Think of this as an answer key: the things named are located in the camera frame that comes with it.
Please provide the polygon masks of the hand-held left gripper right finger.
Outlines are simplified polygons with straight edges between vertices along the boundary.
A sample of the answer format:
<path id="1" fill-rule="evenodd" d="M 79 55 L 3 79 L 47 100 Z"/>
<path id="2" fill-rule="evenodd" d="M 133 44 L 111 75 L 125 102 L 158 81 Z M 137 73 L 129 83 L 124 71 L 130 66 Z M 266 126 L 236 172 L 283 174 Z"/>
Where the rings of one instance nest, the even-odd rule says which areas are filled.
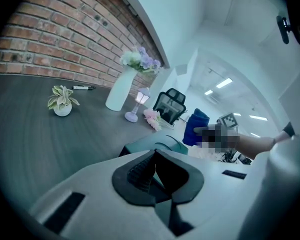
<path id="1" fill-rule="evenodd" d="M 199 159 L 169 150 L 154 153 L 155 172 L 169 207 L 168 222 L 157 222 L 156 240 L 172 240 L 210 220 L 240 198 L 252 198 L 263 173 L 263 156 L 251 165 Z"/>

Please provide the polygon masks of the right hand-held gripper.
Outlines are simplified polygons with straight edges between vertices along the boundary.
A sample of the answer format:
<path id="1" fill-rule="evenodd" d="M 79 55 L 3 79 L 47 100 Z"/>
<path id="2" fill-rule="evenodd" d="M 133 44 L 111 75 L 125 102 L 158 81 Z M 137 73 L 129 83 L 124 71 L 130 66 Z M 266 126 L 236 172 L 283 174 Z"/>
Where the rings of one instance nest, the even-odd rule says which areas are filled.
<path id="1" fill-rule="evenodd" d="M 233 113 L 221 116 L 216 124 L 207 127 L 195 127 L 193 132 L 202 135 L 213 153 L 227 153 L 234 149 L 239 140 L 238 122 Z"/>

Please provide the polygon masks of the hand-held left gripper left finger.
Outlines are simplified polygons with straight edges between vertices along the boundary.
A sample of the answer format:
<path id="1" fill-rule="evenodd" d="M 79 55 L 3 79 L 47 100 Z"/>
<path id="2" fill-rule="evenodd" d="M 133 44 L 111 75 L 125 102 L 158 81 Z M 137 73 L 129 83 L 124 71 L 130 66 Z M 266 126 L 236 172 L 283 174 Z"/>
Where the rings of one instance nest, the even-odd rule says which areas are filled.
<path id="1" fill-rule="evenodd" d="M 157 216 L 154 207 L 127 203 L 112 185 L 114 171 L 145 151 L 84 167 L 60 182 L 29 209 L 43 224 L 72 193 L 84 195 L 60 237 L 69 240 L 173 240 L 175 235 Z"/>

